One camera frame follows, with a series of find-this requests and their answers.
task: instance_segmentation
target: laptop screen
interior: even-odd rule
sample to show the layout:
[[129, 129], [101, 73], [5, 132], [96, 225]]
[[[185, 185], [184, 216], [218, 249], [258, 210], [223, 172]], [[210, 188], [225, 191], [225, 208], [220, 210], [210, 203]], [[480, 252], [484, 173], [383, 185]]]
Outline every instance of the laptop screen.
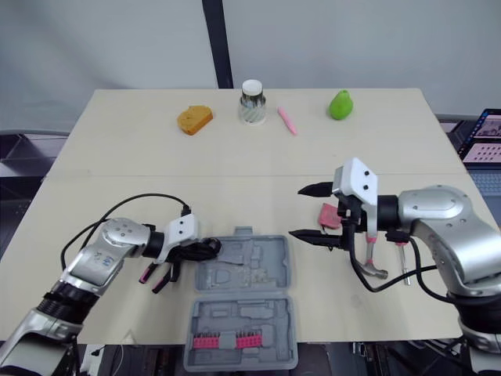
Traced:
[[467, 167], [501, 168], [501, 110], [484, 110], [458, 153]]

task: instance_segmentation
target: pink marker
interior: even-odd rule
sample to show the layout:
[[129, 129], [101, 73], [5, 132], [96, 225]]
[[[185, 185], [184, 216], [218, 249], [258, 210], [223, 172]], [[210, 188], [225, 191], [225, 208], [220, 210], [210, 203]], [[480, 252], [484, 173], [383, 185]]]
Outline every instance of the pink marker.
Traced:
[[283, 122], [285, 125], [288, 127], [290, 130], [290, 133], [293, 135], [297, 135], [297, 130], [294, 125], [294, 123], [291, 121], [289, 115], [287, 115], [287, 112], [283, 109], [283, 107], [277, 107], [276, 110], [279, 112], [280, 117], [282, 118]]

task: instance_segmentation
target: laptop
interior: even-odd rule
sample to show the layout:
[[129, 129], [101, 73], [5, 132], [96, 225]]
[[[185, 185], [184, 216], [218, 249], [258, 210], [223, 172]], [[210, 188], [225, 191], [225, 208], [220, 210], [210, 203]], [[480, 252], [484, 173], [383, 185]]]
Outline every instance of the laptop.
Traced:
[[501, 109], [482, 112], [458, 154], [501, 226]]

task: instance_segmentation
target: white table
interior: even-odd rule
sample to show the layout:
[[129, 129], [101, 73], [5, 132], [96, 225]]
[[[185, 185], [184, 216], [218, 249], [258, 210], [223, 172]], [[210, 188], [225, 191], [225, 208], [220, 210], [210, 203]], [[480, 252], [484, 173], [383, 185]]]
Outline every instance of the white table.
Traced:
[[[277, 100], [280, 93], [284, 97], [283, 102], [289, 106], [298, 101], [302, 93], [303, 102], [308, 104], [308, 108], [317, 106], [320, 109], [322, 106], [316, 101], [320, 97], [327, 98], [327, 92], [335, 90], [270, 91], [269, 103]], [[179, 110], [190, 104], [206, 103], [220, 92], [193, 90], [192, 96], [187, 93], [179, 91], [179, 96], [186, 99], [184, 105], [177, 104]], [[231, 99], [236, 93], [223, 91], [222, 96]], [[166, 120], [165, 127], [152, 120], [164, 118], [164, 108], [160, 105], [169, 97], [172, 98], [172, 91], [116, 92], [116, 95], [113, 92], [98, 92], [82, 114], [0, 262], [0, 285], [4, 287], [0, 289], [0, 338], [6, 338], [12, 332], [26, 311], [36, 306], [56, 281], [60, 275], [61, 247], [110, 206], [137, 193], [179, 195], [193, 206], [200, 218], [202, 236], [231, 235], [234, 226], [253, 226], [254, 232], [258, 234], [287, 234], [290, 230], [316, 228], [321, 203], [328, 201], [335, 204], [334, 199], [298, 196], [297, 190], [310, 183], [332, 179], [334, 169], [342, 161], [352, 155], [359, 155], [380, 174], [381, 194], [398, 194], [402, 190], [436, 183], [453, 185], [464, 190], [474, 202], [476, 212], [494, 226], [484, 201], [447, 144], [449, 141], [442, 134], [419, 91], [355, 90], [353, 96], [355, 105], [359, 104], [353, 118], [339, 123], [329, 119], [327, 123], [316, 112], [310, 113], [311, 128], [306, 125], [308, 116], [290, 106], [291, 116], [294, 116], [300, 132], [297, 137], [289, 134], [274, 118], [274, 114], [270, 114], [269, 121], [263, 127], [250, 128], [240, 125], [235, 114], [230, 117], [216, 107], [214, 121], [189, 138], [176, 128], [170, 118]], [[196, 100], [188, 102], [191, 97]], [[391, 129], [391, 132], [380, 132], [376, 138], [371, 127], [365, 126], [363, 122], [355, 122], [355, 119], [368, 121], [370, 111], [380, 114], [378, 109], [390, 100], [389, 97], [395, 101], [403, 98], [400, 106], [398, 103], [392, 106], [395, 111], [399, 108], [404, 110], [399, 116], [389, 115], [393, 122], [380, 122], [379, 127]], [[157, 104], [157, 110], [152, 109], [152, 102]], [[367, 108], [362, 111], [364, 103]], [[116, 138], [113, 134], [117, 125], [108, 121], [112, 117], [121, 117], [117, 115], [118, 108], [128, 112], [129, 119], [123, 118], [121, 127], [124, 132]], [[138, 129], [132, 126], [138, 124], [138, 120], [132, 116], [135, 111], [138, 112], [137, 118], [143, 119], [141, 124], [148, 132], [137, 132]], [[405, 122], [402, 123], [402, 119], [406, 118], [404, 115], [410, 119], [411, 125], [407, 126], [410, 129], [408, 132], [401, 131], [398, 136], [395, 132], [405, 128]], [[419, 130], [416, 118], [421, 119], [427, 132]], [[335, 137], [336, 132], [330, 126], [338, 129], [345, 144], [339, 141], [340, 137]], [[88, 128], [96, 130], [99, 127], [103, 127], [100, 138], [93, 142], [89, 138], [91, 131]], [[362, 128], [364, 134], [369, 132], [372, 135], [371, 139], [348, 137], [350, 132], [354, 136], [362, 134]], [[162, 132], [169, 137], [159, 141]], [[250, 140], [266, 141], [270, 139], [267, 133], [276, 140], [273, 150], [270, 149], [271, 142], [264, 146], [255, 143], [256, 147], [248, 147], [245, 152], [237, 153], [237, 145], [242, 150]], [[330, 133], [332, 136], [329, 140], [332, 139], [337, 145], [335, 152], [319, 147], [326, 147], [330, 143], [326, 140]], [[403, 139], [404, 134], [414, 134], [411, 145], [416, 150], [420, 145], [429, 146], [424, 148], [422, 156], [404, 154], [402, 158], [392, 158], [391, 153], [379, 147], [388, 138]], [[223, 153], [228, 149], [211, 147], [186, 155], [185, 146], [195, 144], [202, 147], [206, 144], [202, 140], [217, 140], [214, 135], [226, 135], [221, 144], [229, 145], [228, 148], [234, 154]], [[103, 140], [110, 141], [113, 138], [117, 144], [110, 146], [106, 152]], [[132, 142], [137, 145], [136, 149], [131, 148]], [[369, 147], [369, 150], [361, 148], [360, 154], [352, 153], [360, 144]], [[149, 157], [142, 154], [147, 151], [150, 151]], [[176, 151], [181, 157], [175, 157]], [[279, 157], [289, 155], [289, 151], [297, 153], [291, 155], [289, 160]], [[259, 157], [263, 153], [267, 158]], [[235, 156], [238, 168], [231, 169], [228, 155]], [[430, 155], [445, 162], [434, 163]], [[101, 163], [97, 156], [103, 158]], [[405, 173], [405, 168], [409, 166], [412, 171]], [[116, 215], [162, 227], [178, 213], [179, 207], [174, 202], [147, 198], [127, 204]], [[402, 283], [378, 294], [370, 293], [352, 272], [346, 252], [328, 252], [324, 248], [287, 237], [293, 276], [288, 294], [294, 300], [298, 341], [399, 340], [445, 338], [459, 334], [454, 308], [429, 298], [419, 289], [415, 280], [411, 287]], [[358, 238], [356, 245], [363, 254], [365, 248], [362, 237]], [[423, 264], [430, 265], [431, 257], [427, 248], [422, 243], [420, 246]], [[75, 252], [76, 248], [70, 251], [68, 259]], [[184, 343], [189, 312], [197, 296], [193, 283], [194, 265], [185, 263], [180, 281], [154, 295], [150, 285], [137, 282], [149, 262], [147, 259], [126, 262], [121, 274], [85, 321], [81, 342], [119, 343], [127, 337], [141, 344]], [[409, 264], [412, 265], [412, 262], [413, 257], [409, 252]], [[393, 244], [386, 244], [382, 236], [381, 242], [377, 244], [376, 263], [388, 269], [390, 276], [400, 273], [397, 249]], [[160, 274], [157, 272], [152, 277], [152, 283]], [[445, 292], [437, 272], [428, 272], [425, 279], [437, 292]]]
[[[49, 176], [324, 175], [354, 156], [377, 174], [465, 172], [420, 90], [352, 89], [343, 121], [326, 114], [336, 93], [265, 90], [268, 119], [253, 127], [237, 117], [240, 90], [98, 90]], [[214, 119], [188, 136], [176, 119], [194, 104]]]

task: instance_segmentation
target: pink object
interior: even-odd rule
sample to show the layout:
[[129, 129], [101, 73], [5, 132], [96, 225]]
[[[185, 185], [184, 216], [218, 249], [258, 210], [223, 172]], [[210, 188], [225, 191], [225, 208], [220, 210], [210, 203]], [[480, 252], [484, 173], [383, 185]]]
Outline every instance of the pink object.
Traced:
[[260, 334], [248, 335], [247, 337], [237, 338], [236, 347], [238, 349], [245, 349], [247, 347], [261, 347], [263, 337]]
[[205, 337], [193, 339], [194, 349], [219, 349], [219, 337]]
[[333, 230], [341, 227], [341, 217], [337, 215], [337, 208], [335, 206], [322, 204], [319, 215], [319, 225]]
[[283, 107], [277, 107], [276, 110], [278, 111], [280, 117], [282, 118], [283, 122], [285, 125], [288, 127], [290, 130], [290, 133], [293, 135], [297, 135], [297, 129], [294, 123], [291, 121], [289, 115], [287, 115], [287, 112], [283, 109]]

